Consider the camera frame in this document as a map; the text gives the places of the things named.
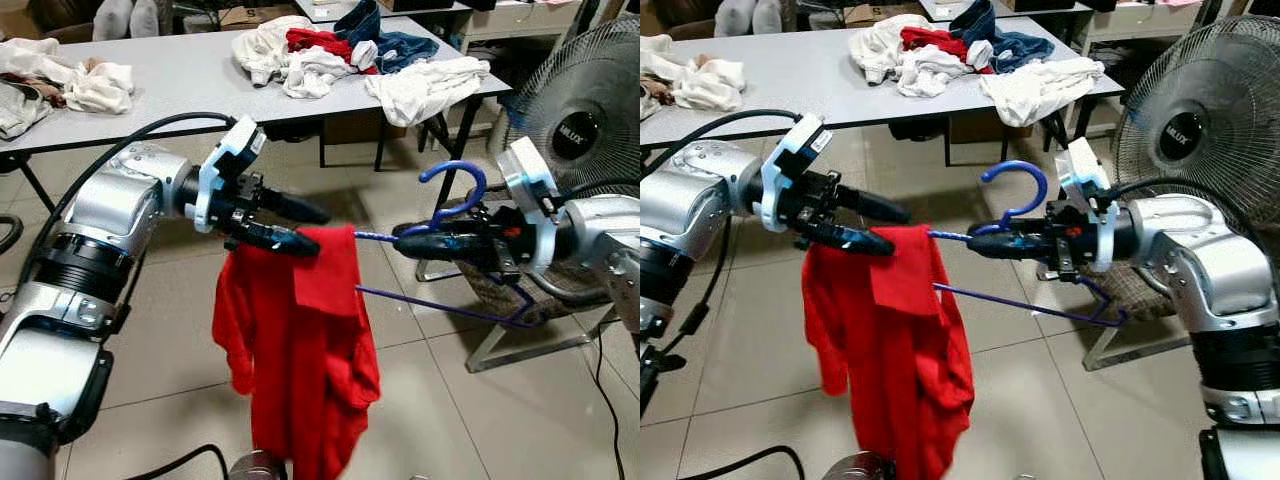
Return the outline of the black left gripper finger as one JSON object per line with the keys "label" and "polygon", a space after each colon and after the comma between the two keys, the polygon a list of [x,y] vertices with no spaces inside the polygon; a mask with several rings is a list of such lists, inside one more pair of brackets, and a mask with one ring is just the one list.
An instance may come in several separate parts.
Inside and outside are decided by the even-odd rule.
{"label": "black left gripper finger", "polygon": [[895,252],[893,243],[874,232],[831,223],[815,225],[815,242],[846,253],[890,256]]}
{"label": "black left gripper finger", "polygon": [[324,225],[332,214],[308,198],[271,188],[259,191],[259,205],[280,218],[303,224]]}
{"label": "black left gripper finger", "polygon": [[896,225],[911,221],[910,211],[895,201],[846,186],[838,187],[838,205],[852,210],[860,216],[877,221],[887,221]]}
{"label": "black left gripper finger", "polygon": [[319,255],[321,246],[314,239],[284,227],[269,227],[248,221],[238,228],[238,241],[276,253],[310,257]]}

